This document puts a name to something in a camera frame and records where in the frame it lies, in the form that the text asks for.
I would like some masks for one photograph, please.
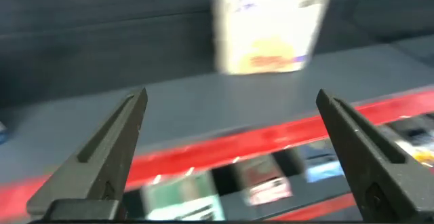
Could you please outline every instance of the red shelf edge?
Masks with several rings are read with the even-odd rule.
[[[299,208],[281,214],[277,217],[270,218],[272,221],[306,221],[330,214],[339,210],[343,210],[355,205],[353,194],[347,193],[330,200],[325,200],[320,203],[311,204],[306,207]]]
[[[383,124],[434,111],[432,101],[434,90],[428,90],[358,106],[357,110],[372,123]],[[194,171],[208,170],[326,137],[326,129],[317,115],[194,145],[140,155],[134,158],[126,189],[146,184],[157,175],[164,179],[185,174],[191,168],[194,168]],[[0,186],[0,221],[25,217],[26,201],[47,178],[48,176],[41,176]]]

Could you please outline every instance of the white box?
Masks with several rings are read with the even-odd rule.
[[[218,69],[228,74],[302,69],[329,1],[213,0]]]

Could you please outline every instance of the blue package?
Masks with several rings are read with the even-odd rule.
[[[344,176],[340,162],[329,139],[298,147],[306,163],[306,178],[309,183],[333,176]]]
[[[314,183],[333,176],[344,176],[344,170],[338,160],[318,166],[311,166],[306,170],[306,178],[309,183]]]

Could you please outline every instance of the gray surface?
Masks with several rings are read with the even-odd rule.
[[[303,71],[200,75],[146,86],[136,153],[167,149],[225,130],[279,124],[316,110],[320,88],[348,101],[426,86],[433,70],[388,45],[316,55]],[[85,142],[130,89],[0,110],[12,137],[0,145],[0,183],[46,174]]]
[[[228,221],[249,221],[258,218],[255,208],[245,203],[244,195],[241,191],[220,196],[220,202],[222,203],[224,217]]]
[[[434,35],[404,39],[393,45],[422,63],[434,67]]]

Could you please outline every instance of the product box on shelf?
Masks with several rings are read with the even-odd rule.
[[[259,205],[292,196],[290,182],[271,155],[234,165],[248,204]]]
[[[330,139],[302,145],[297,150],[304,160],[304,173],[308,182],[344,176]]]
[[[142,188],[147,219],[180,221],[224,220],[220,198],[209,172],[182,176]]]
[[[302,69],[329,1],[213,0],[219,70],[252,74]]]
[[[434,118],[419,115],[388,123],[381,128],[421,164],[434,166]]]

